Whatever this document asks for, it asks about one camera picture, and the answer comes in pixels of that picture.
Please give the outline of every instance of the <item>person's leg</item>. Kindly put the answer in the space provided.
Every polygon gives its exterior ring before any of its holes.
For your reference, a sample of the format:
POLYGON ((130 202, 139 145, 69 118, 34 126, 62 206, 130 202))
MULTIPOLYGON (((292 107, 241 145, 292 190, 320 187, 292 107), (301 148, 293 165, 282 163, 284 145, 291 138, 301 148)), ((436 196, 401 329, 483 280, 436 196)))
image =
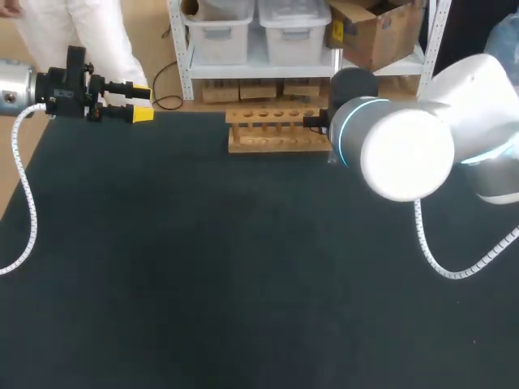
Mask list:
MULTIPOLYGON (((131 52, 131 43, 122 21, 119 0, 66 0, 75 29, 96 69, 107 81, 131 81, 148 86, 139 61, 131 52)), ((108 96, 114 105, 126 104, 122 96, 108 96)), ((139 100, 137 105, 149 105, 139 100)))
POLYGON ((66 50, 77 41, 66 0, 20 0, 23 16, 13 19, 41 71, 66 66, 66 50))

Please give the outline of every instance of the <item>cardboard box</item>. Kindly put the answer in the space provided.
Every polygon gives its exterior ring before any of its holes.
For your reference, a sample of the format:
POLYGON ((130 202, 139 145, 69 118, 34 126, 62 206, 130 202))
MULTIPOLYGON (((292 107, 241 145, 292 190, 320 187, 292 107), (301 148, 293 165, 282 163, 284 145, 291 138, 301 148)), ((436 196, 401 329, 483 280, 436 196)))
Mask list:
POLYGON ((204 103, 233 103, 239 101, 236 79, 206 79, 202 86, 204 103))
POLYGON ((240 99, 272 99, 277 96, 275 79, 240 80, 240 99))
POLYGON ((283 95, 317 97, 320 90, 320 79, 285 79, 283 95))
POLYGON ((377 71, 414 51, 427 0, 328 0, 326 41, 345 59, 377 71))

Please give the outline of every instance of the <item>white shelf frame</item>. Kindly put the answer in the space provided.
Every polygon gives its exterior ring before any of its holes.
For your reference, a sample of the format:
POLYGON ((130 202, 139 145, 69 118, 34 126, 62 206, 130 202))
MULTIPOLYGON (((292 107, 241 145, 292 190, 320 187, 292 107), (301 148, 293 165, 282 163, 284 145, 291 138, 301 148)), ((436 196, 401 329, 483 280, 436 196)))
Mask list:
MULTIPOLYGON (((193 45, 187 45, 186 26, 182 21, 180 2, 168 0, 169 21, 178 62, 178 73, 182 84, 184 100, 194 100, 193 79, 256 79, 256 78, 310 78, 332 77, 344 67, 354 66, 342 58, 342 50, 324 48, 321 64, 316 66, 270 66, 266 54, 266 43, 249 45, 255 52, 249 52, 250 61, 246 65, 209 66, 197 62, 193 45)), ((427 20, 428 43, 424 54, 420 45, 414 53, 383 69, 375 75, 421 75, 418 95, 431 81, 440 44, 447 23, 452 0, 429 0, 427 20)), ((258 39, 251 34, 251 39, 258 39)))

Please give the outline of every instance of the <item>white spiral cable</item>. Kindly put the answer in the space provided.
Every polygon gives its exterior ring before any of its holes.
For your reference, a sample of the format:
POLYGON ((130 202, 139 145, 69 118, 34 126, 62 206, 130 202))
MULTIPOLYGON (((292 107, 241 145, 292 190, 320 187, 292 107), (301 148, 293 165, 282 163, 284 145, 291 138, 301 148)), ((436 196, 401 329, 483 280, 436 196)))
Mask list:
POLYGON ((13 125, 13 131, 11 132, 11 146, 13 149, 13 157, 15 158, 16 168, 18 169, 18 175, 20 181, 22 182, 22 187, 24 188, 25 197, 27 198, 27 204, 29 206, 29 212, 31 216, 31 234, 29 235, 29 241, 27 242, 27 246, 25 247, 24 252, 20 255, 18 259, 16 259, 11 265, 0 269, 0 276, 3 276, 13 270, 15 270, 18 266, 24 263, 25 259, 31 254, 32 248, 36 243, 36 233, 38 230, 38 219, 36 217, 36 205, 34 204, 34 199, 32 198, 31 187, 29 186, 29 182, 27 181, 27 176, 25 175, 24 165, 22 164, 22 159, 19 156, 18 150, 18 131, 19 126, 22 124, 22 121, 32 112, 36 111, 45 111, 45 104, 36 104, 31 105, 24 109, 20 115, 15 120, 15 124, 13 125))
POLYGON ((427 244, 427 239, 425 238, 425 230, 423 229, 422 204, 420 203, 420 200, 414 201, 414 220, 416 221, 416 233, 418 235, 418 241, 420 243, 420 247, 422 247, 422 251, 426 260, 440 275, 445 278, 449 278, 450 280, 462 280, 464 278, 473 276, 490 262, 492 262, 499 254, 504 251, 504 249, 510 246, 513 241, 519 237, 519 226, 517 226, 512 230, 511 233, 504 237, 501 242, 499 242, 492 250, 490 250, 487 255, 476 262, 475 265, 472 265, 471 267, 461 271, 449 271, 441 267, 440 264, 436 262, 435 257, 429 250, 429 245, 427 244))

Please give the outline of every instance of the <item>plastic container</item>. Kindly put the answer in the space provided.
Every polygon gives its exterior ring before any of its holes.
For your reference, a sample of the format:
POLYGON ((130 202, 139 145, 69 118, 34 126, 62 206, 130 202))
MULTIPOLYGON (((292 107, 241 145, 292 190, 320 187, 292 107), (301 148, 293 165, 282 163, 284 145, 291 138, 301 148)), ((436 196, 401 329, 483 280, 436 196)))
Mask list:
POLYGON ((492 29, 484 52, 497 58, 519 95, 519 10, 492 29))
POLYGON ((259 21, 267 31, 270 64, 319 65, 324 30, 331 20, 324 0, 259 0, 259 21))
POLYGON ((254 15, 254 2, 249 1, 247 5, 247 14, 243 19, 199 21, 183 16, 199 64, 240 65, 247 62, 248 32, 254 15))
POLYGON ((249 5, 243 0, 198 0, 203 20, 240 20, 248 16, 249 5))

